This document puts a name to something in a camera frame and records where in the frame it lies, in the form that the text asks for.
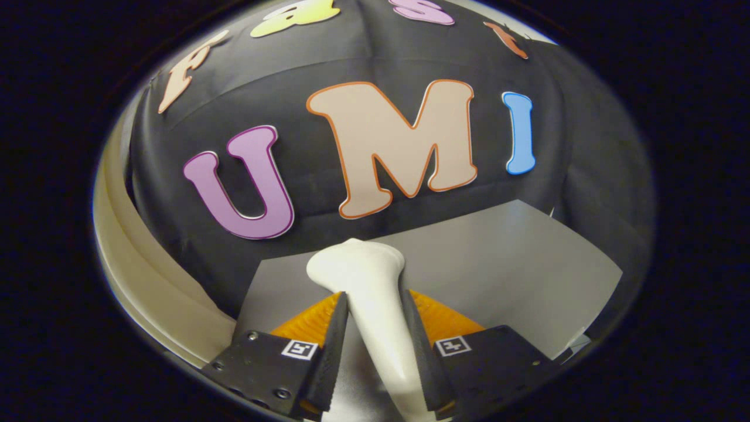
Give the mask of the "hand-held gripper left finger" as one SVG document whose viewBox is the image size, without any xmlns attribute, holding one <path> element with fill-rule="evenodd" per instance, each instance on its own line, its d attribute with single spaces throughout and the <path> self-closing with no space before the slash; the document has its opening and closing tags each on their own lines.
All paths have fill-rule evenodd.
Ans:
<svg viewBox="0 0 750 422">
<path fill-rule="evenodd" d="M 272 333 L 242 333 L 203 374 L 274 413 L 319 420 L 332 402 L 348 315 L 347 296 L 337 292 Z"/>
</svg>

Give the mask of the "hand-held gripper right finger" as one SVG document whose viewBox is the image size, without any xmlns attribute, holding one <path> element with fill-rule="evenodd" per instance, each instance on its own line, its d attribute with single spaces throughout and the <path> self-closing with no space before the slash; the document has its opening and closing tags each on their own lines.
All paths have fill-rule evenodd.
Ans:
<svg viewBox="0 0 750 422">
<path fill-rule="evenodd" d="M 483 328 L 413 290 L 401 293 L 421 390 L 439 420 L 489 420 L 549 382 L 560 362 L 506 325 Z"/>
</svg>

